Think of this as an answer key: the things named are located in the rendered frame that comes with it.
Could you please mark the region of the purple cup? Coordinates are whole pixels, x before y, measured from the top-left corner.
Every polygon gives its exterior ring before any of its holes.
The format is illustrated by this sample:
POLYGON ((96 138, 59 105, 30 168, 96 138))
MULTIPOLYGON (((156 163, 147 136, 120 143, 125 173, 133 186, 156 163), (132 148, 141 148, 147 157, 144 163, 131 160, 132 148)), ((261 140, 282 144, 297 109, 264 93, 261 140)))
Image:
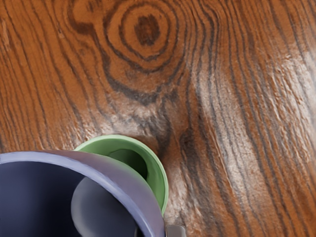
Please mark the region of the purple cup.
POLYGON ((165 237, 158 202, 126 164, 76 151, 0 154, 0 237, 84 237, 71 212, 74 192, 91 180, 105 192, 107 213, 91 219, 101 237, 165 237))

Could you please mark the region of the green cup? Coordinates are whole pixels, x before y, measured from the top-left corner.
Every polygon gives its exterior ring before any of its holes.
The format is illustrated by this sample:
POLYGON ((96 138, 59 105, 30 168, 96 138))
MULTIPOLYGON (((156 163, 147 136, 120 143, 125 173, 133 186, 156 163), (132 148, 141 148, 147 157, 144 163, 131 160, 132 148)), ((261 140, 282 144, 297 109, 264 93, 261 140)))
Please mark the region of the green cup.
POLYGON ((141 141, 124 135, 102 135, 83 142, 74 149, 118 160, 145 179, 162 213, 168 202, 168 179, 157 155, 141 141))

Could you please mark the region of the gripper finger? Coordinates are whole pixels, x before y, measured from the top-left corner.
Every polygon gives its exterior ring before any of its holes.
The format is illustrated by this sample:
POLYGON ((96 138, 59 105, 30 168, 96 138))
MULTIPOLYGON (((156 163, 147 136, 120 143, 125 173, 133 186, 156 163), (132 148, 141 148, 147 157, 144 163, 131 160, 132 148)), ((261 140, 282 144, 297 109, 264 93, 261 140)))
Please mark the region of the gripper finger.
POLYGON ((186 229, 181 225, 168 225, 166 237, 186 237, 186 229))

